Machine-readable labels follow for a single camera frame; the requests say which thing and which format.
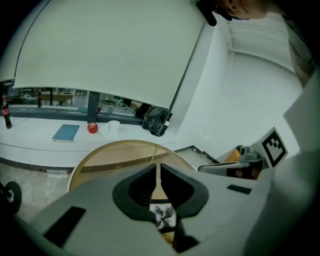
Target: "white cup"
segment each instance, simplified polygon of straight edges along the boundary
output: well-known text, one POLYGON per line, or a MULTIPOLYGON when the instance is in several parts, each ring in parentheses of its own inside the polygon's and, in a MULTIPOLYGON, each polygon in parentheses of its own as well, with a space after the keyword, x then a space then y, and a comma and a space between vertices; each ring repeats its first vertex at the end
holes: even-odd
POLYGON ((108 124, 109 124, 109 130, 110 130, 110 132, 111 132, 113 135, 118 134, 120 122, 113 120, 113 121, 108 122, 108 124))

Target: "gray floor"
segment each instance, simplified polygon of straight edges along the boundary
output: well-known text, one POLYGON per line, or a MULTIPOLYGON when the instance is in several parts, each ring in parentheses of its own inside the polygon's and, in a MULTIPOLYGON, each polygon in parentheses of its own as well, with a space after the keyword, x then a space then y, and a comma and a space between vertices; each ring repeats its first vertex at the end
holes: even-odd
MULTIPOLYGON (((210 165, 212 162, 192 149, 178 153, 197 170, 199 166, 210 165)), ((45 173, 19 169, 0 163, 0 181, 7 184, 17 182, 22 191, 22 203, 17 216, 30 221, 46 206, 66 193, 70 174, 45 173)))

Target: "floor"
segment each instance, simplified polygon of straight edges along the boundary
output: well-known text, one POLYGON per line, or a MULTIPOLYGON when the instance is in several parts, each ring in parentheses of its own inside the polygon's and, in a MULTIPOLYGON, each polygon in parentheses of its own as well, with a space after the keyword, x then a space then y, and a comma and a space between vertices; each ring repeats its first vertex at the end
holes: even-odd
MULTIPOLYGON (((210 165, 212 162, 192 149, 178 153, 197 170, 199 166, 210 165)), ((0 181, 7 184, 17 182, 22 191, 22 203, 17 216, 30 223, 46 206, 63 196, 67 191, 70 174, 47 173, 19 169, 0 163, 0 181)))
MULTIPOLYGON (((77 95, 73 96, 72 99, 72 105, 74 108, 84 108, 88 107, 89 102, 89 91, 86 92, 86 95, 83 95, 82 93, 77 93, 77 95)), ((71 107, 71 102, 68 100, 67 106, 71 107)))

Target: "soda bottle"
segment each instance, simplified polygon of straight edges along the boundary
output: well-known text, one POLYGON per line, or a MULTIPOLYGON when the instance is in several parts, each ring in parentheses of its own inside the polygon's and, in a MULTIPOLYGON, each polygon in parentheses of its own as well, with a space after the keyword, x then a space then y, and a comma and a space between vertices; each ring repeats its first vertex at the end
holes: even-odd
POLYGON ((42 92, 41 88, 38 89, 38 108, 41 108, 42 106, 42 92))
POLYGON ((12 124, 11 124, 11 121, 10 121, 9 105, 7 103, 7 97, 3 97, 2 113, 3 113, 3 117, 5 119, 6 128, 10 129, 12 127, 12 124))

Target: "cola bottle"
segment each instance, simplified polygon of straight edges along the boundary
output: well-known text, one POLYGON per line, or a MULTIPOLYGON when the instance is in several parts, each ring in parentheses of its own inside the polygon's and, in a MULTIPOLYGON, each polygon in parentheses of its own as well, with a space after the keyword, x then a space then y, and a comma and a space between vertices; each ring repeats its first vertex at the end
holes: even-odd
POLYGON ((3 97, 3 100, 2 100, 2 113, 5 120, 6 128, 10 129, 12 127, 12 124, 10 121, 9 105, 7 103, 7 97, 3 97))

